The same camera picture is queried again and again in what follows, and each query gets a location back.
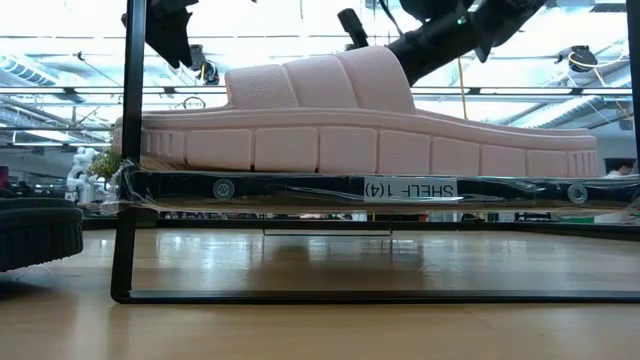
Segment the shelf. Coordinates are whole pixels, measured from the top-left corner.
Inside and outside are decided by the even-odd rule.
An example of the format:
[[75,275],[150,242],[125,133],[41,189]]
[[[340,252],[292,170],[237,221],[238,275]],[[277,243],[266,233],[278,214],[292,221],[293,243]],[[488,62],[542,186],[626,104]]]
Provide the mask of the shelf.
[[618,179],[122,172],[126,200],[174,210],[623,211],[637,176]]

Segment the wooden floor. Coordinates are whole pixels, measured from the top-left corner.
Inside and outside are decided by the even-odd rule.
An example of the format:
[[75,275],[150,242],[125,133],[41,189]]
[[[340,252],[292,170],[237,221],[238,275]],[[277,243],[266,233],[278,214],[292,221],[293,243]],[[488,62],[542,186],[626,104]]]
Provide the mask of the wooden floor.
[[[112,231],[0,275],[2,359],[638,359],[640,306],[123,306]],[[138,233],[135,287],[640,290],[640,243],[524,233]]]

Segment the black tire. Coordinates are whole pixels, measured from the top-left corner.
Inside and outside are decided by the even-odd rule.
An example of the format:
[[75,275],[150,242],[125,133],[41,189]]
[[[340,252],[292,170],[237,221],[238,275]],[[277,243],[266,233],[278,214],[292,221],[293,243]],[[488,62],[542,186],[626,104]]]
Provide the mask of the black tire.
[[62,199],[0,200],[0,272],[82,252],[82,211]]

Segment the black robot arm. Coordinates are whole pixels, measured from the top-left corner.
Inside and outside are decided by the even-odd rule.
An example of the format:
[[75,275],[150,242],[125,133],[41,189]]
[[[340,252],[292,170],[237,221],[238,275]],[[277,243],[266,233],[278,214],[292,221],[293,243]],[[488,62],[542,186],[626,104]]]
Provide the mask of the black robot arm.
[[[197,2],[148,2],[146,41],[173,67],[179,67],[181,62],[192,65],[186,30],[191,14],[186,7]],[[484,0],[475,12],[469,12],[473,0],[400,0],[403,9],[423,25],[404,33],[388,47],[413,85],[423,76],[474,49],[480,61],[486,61],[492,47],[507,41],[546,2]],[[343,25],[349,22],[359,25],[353,11],[342,12],[340,16]],[[361,25],[356,30],[358,33],[352,34],[357,40],[356,47],[366,46],[366,33]]]
[[[405,6],[426,2],[429,0],[401,0],[407,12],[414,10],[410,12],[412,15],[432,17],[388,46],[411,85],[471,50],[485,62],[491,48],[509,40],[546,0],[485,0],[475,12],[467,10],[472,1],[462,0],[431,0],[432,4],[441,4],[433,8]],[[444,3],[455,7],[446,7]]]

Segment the shelf label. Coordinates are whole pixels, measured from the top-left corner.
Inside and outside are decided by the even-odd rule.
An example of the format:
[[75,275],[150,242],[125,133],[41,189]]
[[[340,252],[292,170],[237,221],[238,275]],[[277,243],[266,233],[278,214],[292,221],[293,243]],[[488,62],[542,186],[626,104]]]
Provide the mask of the shelf label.
[[366,176],[364,201],[381,203],[457,203],[458,182],[451,178]]

